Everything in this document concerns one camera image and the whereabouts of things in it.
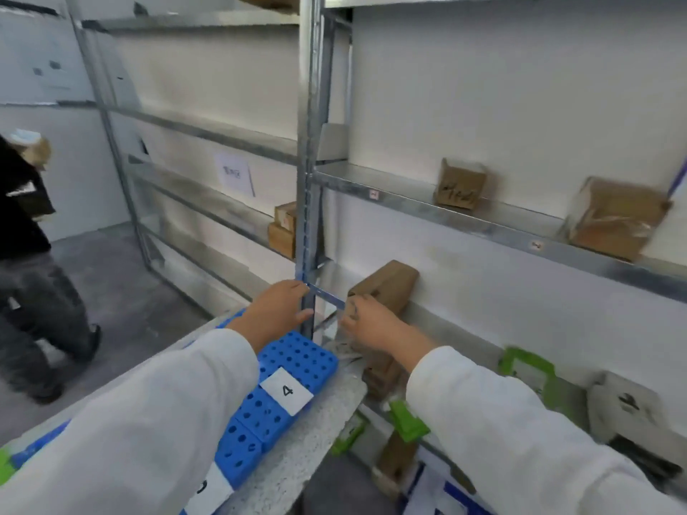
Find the white paper sign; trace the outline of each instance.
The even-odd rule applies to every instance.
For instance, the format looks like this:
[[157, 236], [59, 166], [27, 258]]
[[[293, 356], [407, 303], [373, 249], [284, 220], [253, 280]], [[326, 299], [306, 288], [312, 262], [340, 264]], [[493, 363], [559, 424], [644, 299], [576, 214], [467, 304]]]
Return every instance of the white paper sign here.
[[260, 386], [288, 412], [288, 415], [298, 414], [314, 397], [313, 393], [284, 370], [284, 367], [279, 367]]
[[205, 480], [186, 505], [187, 515], [212, 515], [234, 493], [221, 470], [213, 462]]
[[244, 157], [226, 153], [215, 154], [215, 164], [217, 164], [219, 179], [222, 184], [251, 197], [255, 196], [251, 169]]

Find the human hand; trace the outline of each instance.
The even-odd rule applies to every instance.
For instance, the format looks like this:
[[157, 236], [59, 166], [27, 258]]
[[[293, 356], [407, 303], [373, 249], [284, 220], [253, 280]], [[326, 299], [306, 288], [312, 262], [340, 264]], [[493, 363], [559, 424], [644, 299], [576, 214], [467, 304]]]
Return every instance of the human hand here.
[[369, 294], [348, 299], [339, 325], [362, 345], [393, 356], [408, 372], [436, 347]]
[[262, 347], [313, 316], [312, 309], [300, 310], [301, 299], [308, 292], [308, 286], [298, 280], [277, 282], [253, 300], [243, 315], [232, 320], [226, 328], [246, 338], [257, 354]]

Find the white lab coat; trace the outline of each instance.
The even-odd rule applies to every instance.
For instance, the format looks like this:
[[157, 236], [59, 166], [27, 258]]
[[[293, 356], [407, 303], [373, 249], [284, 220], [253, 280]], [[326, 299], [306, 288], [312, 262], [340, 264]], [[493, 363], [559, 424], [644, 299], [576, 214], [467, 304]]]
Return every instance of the white lab coat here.
[[[0, 488], [0, 514], [179, 513], [257, 382], [251, 346], [229, 329], [153, 358]], [[420, 362], [408, 401], [499, 515], [685, 515], [526, 385], [450, 347]]]

